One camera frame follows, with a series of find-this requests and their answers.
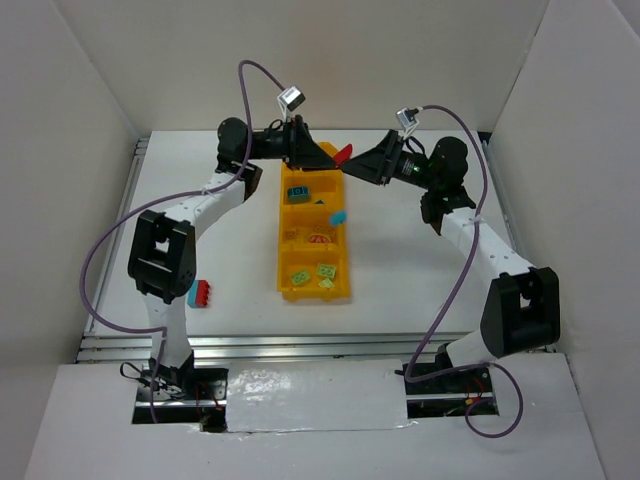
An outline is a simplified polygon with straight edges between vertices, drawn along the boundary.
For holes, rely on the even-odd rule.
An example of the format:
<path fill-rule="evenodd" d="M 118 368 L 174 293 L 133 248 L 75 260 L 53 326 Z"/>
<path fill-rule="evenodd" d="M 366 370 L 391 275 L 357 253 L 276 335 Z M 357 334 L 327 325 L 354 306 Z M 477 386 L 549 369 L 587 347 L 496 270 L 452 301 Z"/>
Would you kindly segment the red curved lego brick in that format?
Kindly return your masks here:
<path fill-rule="evenodd" d="M 347 144 L 345 147 L 343 147 L 333 155 L 334 163 L 337 166 L 342 165 L 343 163 L 351 159 L 352 152 L 353 146 L 351 144 Z"/>

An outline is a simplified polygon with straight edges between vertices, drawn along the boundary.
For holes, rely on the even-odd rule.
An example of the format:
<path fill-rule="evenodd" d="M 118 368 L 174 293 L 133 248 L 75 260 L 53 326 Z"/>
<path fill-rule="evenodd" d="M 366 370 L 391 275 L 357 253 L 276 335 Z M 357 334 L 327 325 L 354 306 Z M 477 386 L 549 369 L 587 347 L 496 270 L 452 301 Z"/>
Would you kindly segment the teal rounded lego brick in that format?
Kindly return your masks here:
<path fill-rule="evenodd" d="M 306 186 L 293 186 L 286 190 L 286 200 L 289 204 L 302 204 L 311 201 L 311 192 Z"/>

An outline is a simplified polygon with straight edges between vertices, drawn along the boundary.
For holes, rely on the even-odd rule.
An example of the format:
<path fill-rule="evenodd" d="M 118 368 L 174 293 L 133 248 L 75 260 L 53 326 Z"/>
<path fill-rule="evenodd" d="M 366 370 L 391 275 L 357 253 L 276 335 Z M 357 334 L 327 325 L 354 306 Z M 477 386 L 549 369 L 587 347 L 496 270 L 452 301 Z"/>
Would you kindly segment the teal small lego brick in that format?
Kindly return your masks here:
<path fill-rule="evenodd" d="M 330 214 L 328 218 L 329 225 L 337 227 L 347 220 L 347 213 L 344 210 L 336 211 Z"/>

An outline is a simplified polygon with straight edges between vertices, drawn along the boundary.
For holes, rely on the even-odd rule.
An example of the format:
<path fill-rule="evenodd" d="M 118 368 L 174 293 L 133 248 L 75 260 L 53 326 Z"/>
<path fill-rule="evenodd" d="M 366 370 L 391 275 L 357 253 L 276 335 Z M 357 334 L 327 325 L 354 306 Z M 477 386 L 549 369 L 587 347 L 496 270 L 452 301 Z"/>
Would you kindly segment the yellow round orange-print lego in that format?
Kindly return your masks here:
<path fill-rule="evenodd" d="M 313 233 L 309 235 L 306 241 L 310 244 L 331 244 L 332 243 L 332 239 L 329 236 L 320 234 L 320 233 Z"/>

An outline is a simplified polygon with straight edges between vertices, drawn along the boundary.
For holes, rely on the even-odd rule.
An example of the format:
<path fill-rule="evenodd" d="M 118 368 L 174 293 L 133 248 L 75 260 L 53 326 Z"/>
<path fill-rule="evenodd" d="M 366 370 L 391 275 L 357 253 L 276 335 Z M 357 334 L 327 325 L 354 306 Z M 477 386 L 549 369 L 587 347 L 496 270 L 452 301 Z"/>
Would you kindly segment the lime green lego brick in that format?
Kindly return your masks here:
<path fill-rule="evenodd" d="M 337 273 L 337 267 L 331 264 L 319 263 L 316 268 L 316 274 L 322 278 L 334 279 Z"/>

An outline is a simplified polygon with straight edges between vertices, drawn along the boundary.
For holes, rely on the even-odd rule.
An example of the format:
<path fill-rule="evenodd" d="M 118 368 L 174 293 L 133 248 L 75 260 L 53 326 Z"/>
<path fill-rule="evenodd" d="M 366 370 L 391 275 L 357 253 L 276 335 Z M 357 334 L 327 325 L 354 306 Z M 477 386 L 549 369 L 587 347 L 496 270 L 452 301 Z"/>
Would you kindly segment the pale green lego brick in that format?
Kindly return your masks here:
<path fill-rule="evenodd" d="M 335 283 L 330 278 L 323 278 L 319 282 L 318 286 L 324 289 L 332 289 L 336 287 Z"/>

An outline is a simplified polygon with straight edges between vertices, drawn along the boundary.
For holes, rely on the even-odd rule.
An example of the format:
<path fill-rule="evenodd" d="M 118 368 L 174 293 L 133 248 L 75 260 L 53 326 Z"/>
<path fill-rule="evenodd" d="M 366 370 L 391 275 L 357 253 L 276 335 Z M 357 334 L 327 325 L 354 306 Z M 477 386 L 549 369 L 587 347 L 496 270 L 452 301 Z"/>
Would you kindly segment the red studded lego brick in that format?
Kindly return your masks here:
<path fill-rule="evenodd" d="M 206 280 L 198 281 L 196 296 L 195 296 L 195 305 L 197 308 L 206 308 L 209 305 L 210 291 L 211 291 L 211 287 L 208 281 Z"/>

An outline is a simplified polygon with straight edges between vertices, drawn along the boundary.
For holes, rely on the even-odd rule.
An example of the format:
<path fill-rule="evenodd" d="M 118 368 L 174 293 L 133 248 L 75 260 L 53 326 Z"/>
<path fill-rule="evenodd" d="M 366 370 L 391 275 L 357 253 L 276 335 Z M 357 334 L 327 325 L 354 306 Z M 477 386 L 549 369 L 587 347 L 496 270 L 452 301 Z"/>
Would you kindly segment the teal rectangular lego brick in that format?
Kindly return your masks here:
<path fill-rule="evenodd" d="M 190 308 L 197 309 L 200 307 L 200 303 L 198 300 L 198 289 L 199 289 L 199 286 L 197 283 L 194 283 L 189 289 L 189 292 L 187 295 L 187 305 Z"/>

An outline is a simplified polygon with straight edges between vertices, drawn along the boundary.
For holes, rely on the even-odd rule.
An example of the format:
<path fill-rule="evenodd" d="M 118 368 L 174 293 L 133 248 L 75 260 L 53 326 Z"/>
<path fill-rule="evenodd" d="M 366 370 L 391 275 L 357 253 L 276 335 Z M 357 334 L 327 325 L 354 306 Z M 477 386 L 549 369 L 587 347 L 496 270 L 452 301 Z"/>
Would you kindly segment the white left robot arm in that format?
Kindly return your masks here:
<path fill-rule="evenodd" d="M 202 190 L 162 211 L 144 210 L 137 219 L 127 265 L 142 295 L 153 339 L 149 368 L 180 395 L 194 388 L 194 352 L 186 329 L 186 301 L 196 280 L 196 244 L 224 214 L 257 190 L 261 168 L 255 161 L 280 159 L 291 169 L 332 169 L 335 162 L 311 137 L 303 118 L 275 120 L 251 132 L 230 117 L 217 130 L 217 165 Z"/>

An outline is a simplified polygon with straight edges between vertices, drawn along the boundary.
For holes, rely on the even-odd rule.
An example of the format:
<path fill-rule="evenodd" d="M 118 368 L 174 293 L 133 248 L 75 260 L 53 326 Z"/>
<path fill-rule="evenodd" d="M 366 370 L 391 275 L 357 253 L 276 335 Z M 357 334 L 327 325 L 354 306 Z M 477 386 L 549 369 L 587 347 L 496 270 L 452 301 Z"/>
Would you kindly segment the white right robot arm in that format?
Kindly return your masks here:
<path fill-rule="evenodd" d="M 468 148 L 447 136 L 430 154 L 391 130 L 374 148 L 340 163 L 343 173 L 385 186 L 391 180 L 423 189 L 422 220 L 465 256 L 488 292 L 478 328 L 439 347 L 434 377 L 482 368 L 497 359 L 551 345 L 561 334 L 559 278 L 517 254 L 482 219 L 481 201 L 464 187 Z"/>

